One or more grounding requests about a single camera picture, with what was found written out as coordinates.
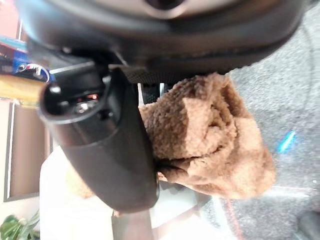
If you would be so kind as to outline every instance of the terry cloth towel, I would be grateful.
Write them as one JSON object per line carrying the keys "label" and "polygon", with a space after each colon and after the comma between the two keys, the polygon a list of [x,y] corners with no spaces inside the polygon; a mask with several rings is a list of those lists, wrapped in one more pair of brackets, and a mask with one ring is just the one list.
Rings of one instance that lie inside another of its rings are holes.
{"label": "terry cloth towel", "polygon": [[228,76],[185,79],[139,110],[160,180],[228,199],[255,197],[275,182],[272,156]]}

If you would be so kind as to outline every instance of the wall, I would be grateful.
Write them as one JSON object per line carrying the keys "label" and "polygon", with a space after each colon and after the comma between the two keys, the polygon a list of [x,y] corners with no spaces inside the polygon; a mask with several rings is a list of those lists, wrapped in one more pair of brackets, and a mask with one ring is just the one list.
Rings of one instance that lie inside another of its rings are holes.
{"label": "wall", "polygon": [[9,103],[0,101],[0,223],[10,214],[15,214],[19,218],[29,219],[39,209],[38,197],[4,202],[8,121]]}
{"label": "wall", "polygon": [[0,35],[16,38],[18,29],[18,12],[14,0],[5,0],[0,4]]}
{"label": "wall", "polygon": [[[0,5],[0,35],[16,38],[18,22],[19,17],[14,1],[6,0]],[[8,120],[9,103],[0,101],[0,224],[10,214],[29,219],[39,209],[38,197],[4,202]]]}

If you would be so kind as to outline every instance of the machine part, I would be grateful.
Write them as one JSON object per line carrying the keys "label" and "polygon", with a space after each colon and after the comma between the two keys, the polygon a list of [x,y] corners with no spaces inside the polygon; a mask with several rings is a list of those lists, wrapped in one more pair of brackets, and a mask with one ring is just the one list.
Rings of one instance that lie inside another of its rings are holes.
{"label": "machine part", "polygon": [[71,164],[111,208],[151,208],[159,183],[137,89],[117,68],[105,81],[95,66],[56,75],[42,91],[39,114]]}
{"label": "machine part", "polygon": [[[163,19],[166,11],[172,12],[175,8],[182,6],[180,14],[167,14],[166,19],[192,17],[198,14],[221,10],[221,8],[228,7],[232,4],[241,2],[243,0],[93,0],[106,9],[119,12],[124,15],[131,15],[139,18],[159,18]],[[158,14],[150,12],[150,10],[157,10]]]}
{"label": "machine part", "polygon": [[159,84],[141,84],[141,92],[144,104],[154,103],[160,97]]}
{"label": "machine part", "polygon": [[306,5],[305,0],[239,0],[219,11],[163,20],[123,14],[108,7],[112,1],[103,2],[105,7],[88,0],[17,0],[16,5],[35,42],[78,56],[114,54],[129,69],[153,76],[223,74],[258,62],[287,42]]}

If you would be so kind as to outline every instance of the floor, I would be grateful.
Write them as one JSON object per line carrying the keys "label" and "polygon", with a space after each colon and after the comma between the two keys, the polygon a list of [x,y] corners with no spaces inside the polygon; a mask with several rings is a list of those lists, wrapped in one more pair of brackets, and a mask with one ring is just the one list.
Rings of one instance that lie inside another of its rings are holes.
{"label": "floor", "polygon": [[[297,218],[306,211],[320,211],[319,27],[318,3],[275,54],[230,73],[256,117],[277,169],[276,184],[263,196],[219,200],[235,239],[302,240]],[[216,199],[200,212],[202,219],[221,227]]]}

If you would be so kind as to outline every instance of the black plastic part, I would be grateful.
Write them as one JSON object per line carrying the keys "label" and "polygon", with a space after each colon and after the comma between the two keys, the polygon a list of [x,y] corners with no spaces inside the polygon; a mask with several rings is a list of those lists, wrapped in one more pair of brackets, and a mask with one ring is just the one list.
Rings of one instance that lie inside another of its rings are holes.
{"label": "black plastic part", "polygon": [[144,104],[151,104],[160,97],[159,84],[141,84],[142,99]]}
{"label": "black plastic part", "polygon": [[34,41],[53,49],[113,52],[123,64],[156,75],[225,73],[258,62],[295,32],[305,3],[243,0],[219,11],[160,20],[123,15],[87,0],[16,1]]}
{"label": "black plastic part", "polygon": [[82,114],[53,114],[50,109],[63,97],[55,98],[48,85],[40,116],[102,201],[121,213],[138,212],[158,199],[152,146],[138,110],[137,88],[118,68],[110,76],[98,105]]}

